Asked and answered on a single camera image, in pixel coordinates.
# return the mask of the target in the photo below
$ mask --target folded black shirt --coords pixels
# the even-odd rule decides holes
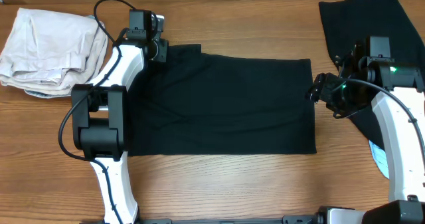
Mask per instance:
[[[351,52],[356,41],[368,36],[389,37],[391,58],[422,67],[425,47],[398,0],[345,0],[320,2],[320,15],[327,50],[332,61]],[[384,148],[381,129],[371,107],[351,117],[358,129],[372,142]]]
[[[131,156],[314,154],[309,60],[230,58],[169,47],[129,90]]]

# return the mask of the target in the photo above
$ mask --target wooden table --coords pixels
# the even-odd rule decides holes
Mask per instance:
[[[246,58],[310,58],[313,77],[336,72],[328,56],[319,0],[139,3],[165,15],[171,45],[200,43],[203,52]],[[400,0],[425,38],[425,0]],[[92,4],[28,5],[90,15]],[[19,6],[0,5],[0,45]],[[128,8],[104,3],[99,17],[117,36]],[[103,218],[89,164],[58,147],[69,98],[43,100],[0,87],[0,223],[78,223]],[[133,194],[144,218],[264,218],[307,214],[320,205],[367,210],[387,202],[388,180],[368,142],[349,120],[315,105],[316,155],[144,156],[129,159]],[[64,141],[75,150],[71,128]]]

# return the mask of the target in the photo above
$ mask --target white casing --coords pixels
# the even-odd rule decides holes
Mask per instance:
[[[143,51],[134,45],[120,45],[121,60],[111,73],[109,78],[101,85],[103,87],[111,87],[114,84],[124,85],[129,90],[135,76],[145,67],[145,59]],[[111,70],[113,65],[118,59],[118,49],[112,49],[111,59],[106,66],[102,69],[99,75],[90,81],[90,84],[97,84],[105,77],[105,74]],[[99,110],[107,111],[107,106],[99,107]]]
[[[391,92],[406,105],[425,134],[423,93],[415,88],[394,88]],[[372,100],[372,109],[381,127],[390,176],[389,201],[407,200],[416,195],[425,201],[425,171],[418,136],[406,112],[389,96],[380,92]]]
[[[327,212],[328,224],[361,224],[364,211],[333,208]]]
[[[128,152],[124,152],[121,159],[115,162],[113,158],[96,158],[108,170],[108,175],[111,182],[112,198],[120,214],[123,223],[134,223],[137,217],[137,203],[131,192],[130,179],[127,166]],[[105,205],[105,223],[118,224],[118,219],[115,212],[112,210],[111,202],[108,195],[108,186],[106,183],[105,174],[102,168],[91,162],[96,175],[98,176],[100,191]]]

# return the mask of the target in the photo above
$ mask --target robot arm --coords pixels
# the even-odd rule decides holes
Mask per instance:
[[[128,150],[131,145],[127,91],[136,75],[145,68],[148,60],[166,61],[168,48],[168,41],[160,39],[164,16],[152,15],[150,11],[131,10],[129,21],[127,38],[118,41],[122,54],[120,62],[108,79],[89,94],[72,115],[75,146],[83,150],[85,158],[100,162],[108,171],[110,190],[103,169],[91,162],[104,200],[103,223],[109,224],[120,223],[112,209],[110,194],[121,223],[140,223],[139,209],[131,192],[127,167]],[[149,34],[152,27],[156,27],[156,32]],[[74,86],[71,93],[73,106],[87,94],[93,84],[99,83],[105,77],[116,63],[118,55],[118,50],[114,47],[111,59],[101,73],[91,80],[92,84]],[[91,118],[90,112],[98,110],[108,111],[108,118]]]
[[[309,98],[326,102],[335,118],[355,114],[372,105],[381,128],[390,176],[389,204],[362,212],[341,207],[321,207],[311,218],[316,223],[422,223],[425,202],[424,147],[419,142],[425,132],[424,82],[418,67],[395,63],[390,58],[389,39],[369,37],[368,48],[356,44],[344,60],[339,76],[319,74],[309,90]],[[383,91],[371,85],[345,82],[363,80],[384,88],[399,99],[415,117]],[[413,122],[417,123],[419,132]]]

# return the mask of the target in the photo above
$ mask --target crumpled white shirt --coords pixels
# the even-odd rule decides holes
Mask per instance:
[[[89,17],[20,8],[0,55],[0,81],[43,98],[98,75],[108,38]]]

